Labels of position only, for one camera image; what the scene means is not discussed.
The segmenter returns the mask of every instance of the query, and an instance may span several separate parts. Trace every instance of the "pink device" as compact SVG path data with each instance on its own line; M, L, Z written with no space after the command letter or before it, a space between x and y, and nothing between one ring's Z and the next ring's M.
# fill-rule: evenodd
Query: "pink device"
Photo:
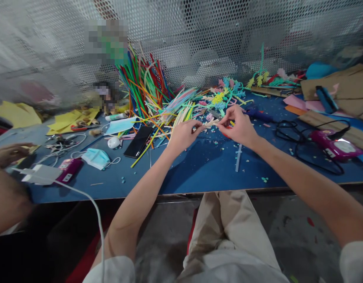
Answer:
M78 169L82 166L83 161L80 158L65 159L59 168L62 170L61 175L56 179L61 183L68 183L70 179L78 172Z
M323 149L333 160L347 161L363 154L363 151L344 139L332 140L330 135L336 133L333 130L316 130L310 134L312 141Z

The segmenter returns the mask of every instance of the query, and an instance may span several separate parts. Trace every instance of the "white face mask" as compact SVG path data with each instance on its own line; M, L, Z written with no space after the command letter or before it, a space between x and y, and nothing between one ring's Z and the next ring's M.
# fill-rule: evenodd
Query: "white face mask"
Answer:
M99 169L99 170L105 170L106 167L108 167L110 164L116 164L119 163L121 158L117 157L114 159L119 159L119 161L113 163L110 160L110 157L108 154L106 154L105 151L101 149L87 149L86 153L84 153L81 158L87 162L87 164Z

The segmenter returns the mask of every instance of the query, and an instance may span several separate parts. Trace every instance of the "hand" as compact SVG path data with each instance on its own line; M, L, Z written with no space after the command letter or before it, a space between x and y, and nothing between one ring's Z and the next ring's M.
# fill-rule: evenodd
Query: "hand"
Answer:
M172 130L172 136L167 148L179 155L196 140L203 130L205 130L205 127L200 121L188 120L182 122Z
M235 120L233 128L226 128L230 121ZM239 105L233 105L226 110L226 115L217 124L219 130L237 143L253 149L261 139L253 128L248 115L244 115Z
M12 162L28 156L29 151L22 146L34 146L32 143L14 143L0 147L0 169L4 169Z

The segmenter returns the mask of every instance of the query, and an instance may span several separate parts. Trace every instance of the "white charger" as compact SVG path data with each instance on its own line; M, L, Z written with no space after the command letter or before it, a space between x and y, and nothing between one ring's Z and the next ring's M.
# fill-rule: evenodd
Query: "white charger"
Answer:
M61 175L60 168L38 164L33 169L23 169L22 174L27 174L22 179L23 182L34 183L37 185L51 185Z

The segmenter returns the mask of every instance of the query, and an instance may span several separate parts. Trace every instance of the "glue stick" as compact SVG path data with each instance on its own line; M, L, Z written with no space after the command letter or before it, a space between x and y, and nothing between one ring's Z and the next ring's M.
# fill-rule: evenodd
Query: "glue stick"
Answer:
M109 121L116 121L116 120L120 120L120 119L124 119L128 117L125 113L120 113L120 114L116 114L116 115L111 115L111 116L106 116L106 120Z

